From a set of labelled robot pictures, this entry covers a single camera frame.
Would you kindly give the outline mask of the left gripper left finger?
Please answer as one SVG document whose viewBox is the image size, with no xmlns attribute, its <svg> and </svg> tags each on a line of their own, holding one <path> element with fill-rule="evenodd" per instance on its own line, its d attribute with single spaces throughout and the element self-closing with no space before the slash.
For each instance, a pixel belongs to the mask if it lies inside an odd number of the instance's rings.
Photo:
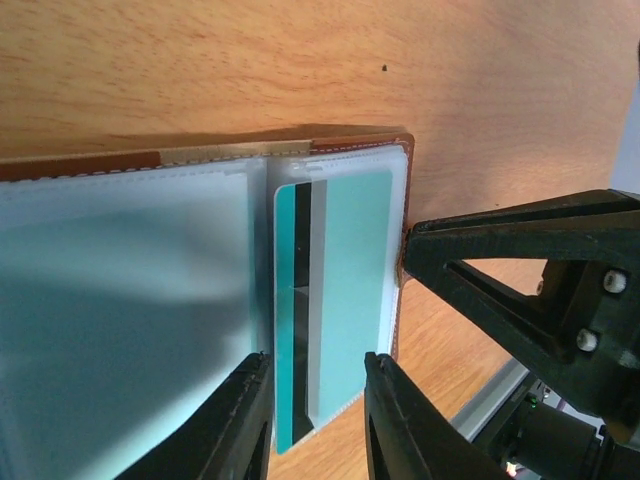
<svg viewBox="0 0 640 480">
<path fill-rule="evenodd" d="M 265 479 L 273 421 L 273 361 L 251 353 L 174 433 L 120 479 Z"/>
</svg>

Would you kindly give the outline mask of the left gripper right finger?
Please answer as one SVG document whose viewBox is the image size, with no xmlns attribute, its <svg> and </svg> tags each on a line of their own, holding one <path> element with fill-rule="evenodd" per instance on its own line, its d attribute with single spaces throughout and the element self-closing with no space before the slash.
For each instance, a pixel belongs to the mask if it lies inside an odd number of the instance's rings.
<svg viewBox="0 0 640 480">
<path fill-rule="evenodd" d="M 365 354 L 368 475 L 371 479 L 507 479 L 387 354 Z"/>
</svg>

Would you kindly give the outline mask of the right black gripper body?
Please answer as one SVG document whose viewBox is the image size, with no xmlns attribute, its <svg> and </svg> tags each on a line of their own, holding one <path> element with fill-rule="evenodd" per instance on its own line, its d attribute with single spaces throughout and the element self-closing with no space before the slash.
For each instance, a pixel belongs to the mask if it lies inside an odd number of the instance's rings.
<svg viewBox="0 0 640 480">
<path fill-rule="evenodd" d="M 534 234 L 545 357 L 535 372 L 605 439 L 594 479 L 639 476 L 639 202 L 613 190 L 558 198 Z"/>
</svg>

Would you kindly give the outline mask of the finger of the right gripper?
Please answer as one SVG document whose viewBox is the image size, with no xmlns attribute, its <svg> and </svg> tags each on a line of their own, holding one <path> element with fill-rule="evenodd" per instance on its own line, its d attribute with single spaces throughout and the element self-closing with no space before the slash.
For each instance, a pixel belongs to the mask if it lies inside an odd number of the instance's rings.
<svg viewBox="0 0 640 480">
<path fill-rule="evenodd" d="M 529 370 L 545 357 L 534 234 L 558 198 L 414 225 L 402 265 Z"/>
</svg>

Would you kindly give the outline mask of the brown leather card holder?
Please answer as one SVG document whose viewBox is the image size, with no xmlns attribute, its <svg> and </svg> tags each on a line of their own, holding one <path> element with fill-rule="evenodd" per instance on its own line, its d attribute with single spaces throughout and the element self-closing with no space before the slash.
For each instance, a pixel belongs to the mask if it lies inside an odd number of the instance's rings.
<svg viewBox="0 0 640 480">
<path fill-rule="evenodd" d="M 251 353 L 273 361 L 274 195 L 389 170 L 414 138 L 234 143 L 1 164 L 1 475 L 120 479 Z"/>
</svg>

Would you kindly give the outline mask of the teal card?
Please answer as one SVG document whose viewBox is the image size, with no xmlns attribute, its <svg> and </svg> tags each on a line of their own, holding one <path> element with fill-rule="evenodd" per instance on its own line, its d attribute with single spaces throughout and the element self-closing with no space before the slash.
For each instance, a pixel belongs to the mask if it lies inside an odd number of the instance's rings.
<svg viewBox="0 0 640 480">
<path fill-rule="evenodd" d="M 279 454 L 360 396 L 366 353 L 391 350 L 403 200 L 387 169 L 308 178 L 275 192 Z"/>
</svg>

